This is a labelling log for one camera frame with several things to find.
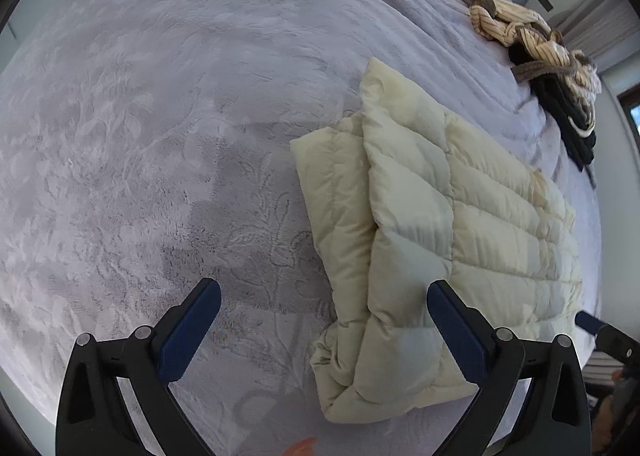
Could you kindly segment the cream quilted down jacket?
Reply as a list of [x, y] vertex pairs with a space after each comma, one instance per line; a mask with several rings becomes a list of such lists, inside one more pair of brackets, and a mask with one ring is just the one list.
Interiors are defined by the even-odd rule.
[[336, 314], [310, 360], [336, 424], [474, 392], [427, 312], [435, 280], [530, 340], [574, 335], [582, 303], [575, 213], [551, 180], [380, 60], [360, 100], [291, 144]]

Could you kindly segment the black knit garment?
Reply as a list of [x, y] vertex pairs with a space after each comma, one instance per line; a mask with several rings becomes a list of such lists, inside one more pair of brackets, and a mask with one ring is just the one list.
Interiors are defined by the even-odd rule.
[[585, 127], [582, 109], [568, 87], [555, 74], [544, 74], [528, 80], [530, 90], [538, 98], [540, 106], [555, 120], [561, 133], [567, 155], [579, 171], [593, 162], [596, 132], [583, 138], [575, 129]]

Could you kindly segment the dark framed window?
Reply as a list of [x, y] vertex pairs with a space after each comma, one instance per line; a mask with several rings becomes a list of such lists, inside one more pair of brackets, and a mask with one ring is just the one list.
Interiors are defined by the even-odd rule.
[[626, 90], [617, 97], [620, 107], [634, 130], [635, 135], [640, 133], [640, 84]]

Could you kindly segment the grey curtain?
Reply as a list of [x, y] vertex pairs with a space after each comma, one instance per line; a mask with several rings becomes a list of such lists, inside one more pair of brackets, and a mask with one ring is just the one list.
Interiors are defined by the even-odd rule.
[[584, 52], [599, 72], [639, 51], [639, 16], [629, 0], [580, 0], [550, 25], [567, 49]]

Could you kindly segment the lavender plush bed blanket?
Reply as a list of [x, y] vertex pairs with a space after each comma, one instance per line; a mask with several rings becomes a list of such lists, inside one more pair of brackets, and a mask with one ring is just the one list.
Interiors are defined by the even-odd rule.
[[76, 338], [155, 323], [202, 278], [222, 309], [174, 393], [218, 455], [428, 455], [464, 401], [368, 426], [321, 413], [332, 320], [290, 143], [359, 107], [370, 58], [541, 168], [601, 228], [555, 123], [467, 0], [62, 0], [1, 76], [1, 366], [48, 419]]

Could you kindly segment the beige striped robe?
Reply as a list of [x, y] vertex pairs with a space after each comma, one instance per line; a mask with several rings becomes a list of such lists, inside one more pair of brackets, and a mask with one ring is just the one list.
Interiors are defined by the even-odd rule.
[[581, 50], [570, 50], [562, 34], [535, 11], [507, 0], [472, 0], [469, 16], [474, 30], [506, 48], [521, 44], [540, 72], [560, 76], [570, 93], [591, 105], [602, 92], [597, 67]]

